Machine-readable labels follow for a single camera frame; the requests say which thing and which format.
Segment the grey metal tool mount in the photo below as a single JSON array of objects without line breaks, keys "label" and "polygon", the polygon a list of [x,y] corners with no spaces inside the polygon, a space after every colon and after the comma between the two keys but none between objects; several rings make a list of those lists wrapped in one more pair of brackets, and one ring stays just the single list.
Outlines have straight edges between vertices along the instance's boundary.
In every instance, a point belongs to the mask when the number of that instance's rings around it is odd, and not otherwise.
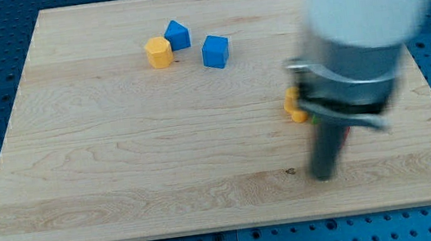
[{"label": "grey metal tool mount", "polygon": [[382,113],[399,79],[401,44],[353,46],[311,31],[302,49],[285,61],[295,75],[300,109],[335,126],[388,127]]}]

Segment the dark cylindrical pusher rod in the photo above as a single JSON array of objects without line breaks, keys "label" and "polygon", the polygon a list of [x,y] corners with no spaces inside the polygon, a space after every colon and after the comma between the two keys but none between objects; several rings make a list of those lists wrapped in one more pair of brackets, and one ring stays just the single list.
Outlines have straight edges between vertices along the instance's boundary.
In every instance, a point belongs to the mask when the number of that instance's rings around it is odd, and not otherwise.
[{"label": "dark cylindrical pusher rod", "polygon": [[335,175],[339,159],[349,127],[320,122],[316,125],[313,151],[311,154],[309,172],[319,181],[326,181]]}]

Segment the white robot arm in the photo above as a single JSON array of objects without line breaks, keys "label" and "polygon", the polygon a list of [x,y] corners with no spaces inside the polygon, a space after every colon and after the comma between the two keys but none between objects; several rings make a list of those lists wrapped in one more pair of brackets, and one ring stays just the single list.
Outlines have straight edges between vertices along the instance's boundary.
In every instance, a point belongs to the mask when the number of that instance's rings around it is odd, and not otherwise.
[{"label": "white robot arm", "polygon": [[428,0],[306,0],[306,37],[288,60],[297,105],[320,121],[309,171],[334,175],[351,127],[384,129],[382,112],[400,73],[406,40],[415,36]]}]

